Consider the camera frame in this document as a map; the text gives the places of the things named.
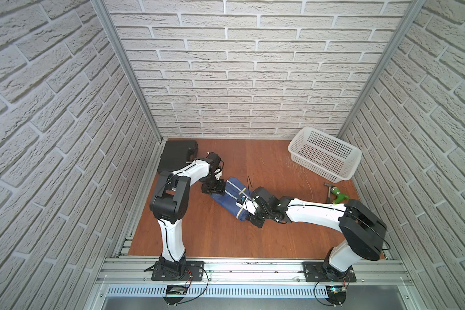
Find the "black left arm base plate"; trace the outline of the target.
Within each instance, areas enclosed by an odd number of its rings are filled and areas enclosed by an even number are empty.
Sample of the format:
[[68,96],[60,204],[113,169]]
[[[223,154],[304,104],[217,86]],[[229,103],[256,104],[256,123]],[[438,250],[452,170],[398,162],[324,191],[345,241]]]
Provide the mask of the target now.
[[184,263],[156,262],[152,269],[151,280],[156,282],[198,281],[204,276],[204,261],[192,260]]

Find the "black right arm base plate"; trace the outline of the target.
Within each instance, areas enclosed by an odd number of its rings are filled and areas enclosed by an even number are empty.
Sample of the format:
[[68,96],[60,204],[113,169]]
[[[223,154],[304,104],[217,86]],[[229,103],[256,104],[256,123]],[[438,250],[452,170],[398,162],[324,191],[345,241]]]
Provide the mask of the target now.
[[353,267],[350,266],[347,271],[342,272],[331,267],[325,262],[303,262],[302,263],[306,282],[356,282],[357,278]]

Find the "blue plaid pillowcase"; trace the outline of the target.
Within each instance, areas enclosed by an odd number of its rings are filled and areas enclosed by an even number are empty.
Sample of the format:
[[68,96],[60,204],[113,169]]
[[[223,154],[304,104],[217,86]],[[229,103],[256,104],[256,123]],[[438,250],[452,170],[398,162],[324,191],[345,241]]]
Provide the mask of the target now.
[[226,181],[223,195],[212,194],[211,197],[216,203],[242,222],[249,216],[254,216],[257,213],[257,206],[251,198],[250,190],[237,178],[231,177]]

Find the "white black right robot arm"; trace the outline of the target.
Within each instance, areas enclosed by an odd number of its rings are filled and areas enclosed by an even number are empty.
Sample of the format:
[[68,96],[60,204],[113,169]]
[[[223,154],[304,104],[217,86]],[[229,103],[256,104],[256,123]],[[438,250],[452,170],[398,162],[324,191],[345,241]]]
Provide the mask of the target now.
[[280,199],[259,187],[239,200],[247,219],[259,228],[266,220],[277,223],[311,223],[343,234],[344,241],[330,249],[321,272],[327,279],[339,280],[350,267],[361,261],[378,261],[385,243],[386,224],[358,200],[346,204],[317,204],[298,198]]

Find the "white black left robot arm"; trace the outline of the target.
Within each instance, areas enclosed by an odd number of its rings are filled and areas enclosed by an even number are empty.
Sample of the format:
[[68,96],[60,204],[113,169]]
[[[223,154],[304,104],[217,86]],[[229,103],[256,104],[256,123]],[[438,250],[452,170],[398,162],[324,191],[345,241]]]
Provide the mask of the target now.
[[189,205],[190,188],[201,183],[201,191],[207,195],[224,195],[226,182],[221,178],[223,161],[210,152],[188,166],[176,171],[160,173],[150,210],[161,229],[163,251],[158,261],[162,271],[178,275],[185,272],[185,246],[182,239],[182,219]]

